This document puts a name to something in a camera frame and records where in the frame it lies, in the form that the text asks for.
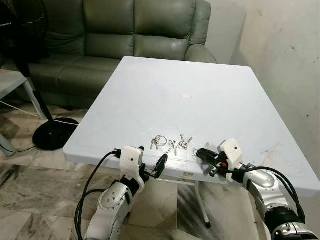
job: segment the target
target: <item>white side table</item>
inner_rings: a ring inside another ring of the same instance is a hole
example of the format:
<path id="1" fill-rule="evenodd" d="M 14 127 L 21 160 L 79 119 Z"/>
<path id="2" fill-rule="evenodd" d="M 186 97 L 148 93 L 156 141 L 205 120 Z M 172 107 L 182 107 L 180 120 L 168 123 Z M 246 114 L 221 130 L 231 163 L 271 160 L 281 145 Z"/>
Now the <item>white side table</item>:
<path id="1" fill-rule="evenodd" d="M 40 115 L 42 119 L 46 119 L 45 115 L 41 111 L 40 105 L 33 94 L 33 90 L 27 81 L 27 79 L 18 71 L 8 71 L 0 69 L 0 100 L 7 96 L 9 93 L 14 91 L 20 85 L 24 86 L 27 94 L 30 97 L 36 111 Z M 0 133 L 0 144 L 10 151 L 15 151 L 15 149 L 11 146 L 11 144 L 1 135 Z M 7 156 L 11 156 L 13 153 L 4 150 L 0 146 L 0 150 Z"/>

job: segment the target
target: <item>tiled floor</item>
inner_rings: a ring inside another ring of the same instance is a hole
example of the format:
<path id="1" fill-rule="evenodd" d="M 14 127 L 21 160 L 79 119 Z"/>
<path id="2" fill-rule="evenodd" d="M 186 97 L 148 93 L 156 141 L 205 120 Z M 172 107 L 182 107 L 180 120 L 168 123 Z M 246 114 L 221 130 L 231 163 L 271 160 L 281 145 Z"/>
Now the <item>tiled floor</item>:
<path id="1" fill-rule="evenodd" d="M 29 112 L 32 105 L 14 102 Z M 81 121 L 85 110 L 50 107 L 53 115 Z M 0 133 L 19 150 L 32 146 L 45 121 L 0 105 Z M 75 240 L 74 213 L 93 166 L 66 162 L 62 150 L 36 148 L 5 157 L 0 153 L 0 240 Z M 107 188 L 120 172 L 102 167 L 91 188 Z M 121 232 L 121 240 L 265 239 L 247 192 L 239 187 L 201 183 L 212 228 L 203 223 L 194 187 L 151 180 Z M 82 234 L 97 209 L 94 193 L 85 201 Z"/>

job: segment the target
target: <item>fan stand pole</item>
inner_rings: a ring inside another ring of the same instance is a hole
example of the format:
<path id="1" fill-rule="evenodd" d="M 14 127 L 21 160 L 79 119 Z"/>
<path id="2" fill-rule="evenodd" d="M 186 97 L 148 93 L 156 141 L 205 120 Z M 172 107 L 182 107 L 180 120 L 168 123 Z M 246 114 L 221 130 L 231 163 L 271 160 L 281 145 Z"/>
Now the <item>fan stand pole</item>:
<path id="1" fill-rule="evenodd" d="M 33 143 L 42 150 L 53 151 L 63 148 L 73 132 L 76 130 L 78 122 L 68 117 L 59 117 L 53 119 L 41 93 L 35 88 L 32 82 L 27 61 L 15 56 L 13 57 L 13 61 L 16 67 L 28 80 L 33 90 L 33 94 L 37 99 L 43 114 L 48 120 L 46 123 L 38 127 L 38 129 L 34 132 L 32 137 Z"/>

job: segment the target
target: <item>key ring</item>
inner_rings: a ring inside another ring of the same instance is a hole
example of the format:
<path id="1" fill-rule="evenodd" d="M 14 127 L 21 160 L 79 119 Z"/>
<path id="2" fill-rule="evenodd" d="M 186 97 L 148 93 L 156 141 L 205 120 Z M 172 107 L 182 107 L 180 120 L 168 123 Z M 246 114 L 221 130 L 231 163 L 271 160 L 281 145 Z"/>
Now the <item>key ring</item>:
<path id="1" fill-rule="evenodd" d="M 164 135 L 157 135 L 157 136 L 155 136 L 154 139 L 156 139 L 157 141 L 160 141 L 160 139 L 164 139 L 165 140 L 165 142 L 163 142 L 163 143 L 158 142 L 159 146 L 164 146 L 164 145 L 166 145 L 168 143 L 168 139 Z"/>

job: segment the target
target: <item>green leather sofa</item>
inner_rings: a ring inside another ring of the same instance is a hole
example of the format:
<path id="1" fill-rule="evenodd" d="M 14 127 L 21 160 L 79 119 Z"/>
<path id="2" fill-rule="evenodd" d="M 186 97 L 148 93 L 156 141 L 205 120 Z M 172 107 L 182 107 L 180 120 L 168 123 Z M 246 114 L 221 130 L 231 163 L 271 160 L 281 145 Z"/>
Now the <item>green leather sofa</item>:
<path id="1" fill-rule="evenodd" d="M 124 56 L 216 63 L 203 0 L 43 1 L 49 57 L 29 66 L 47 104 L 89 108 Z"/>

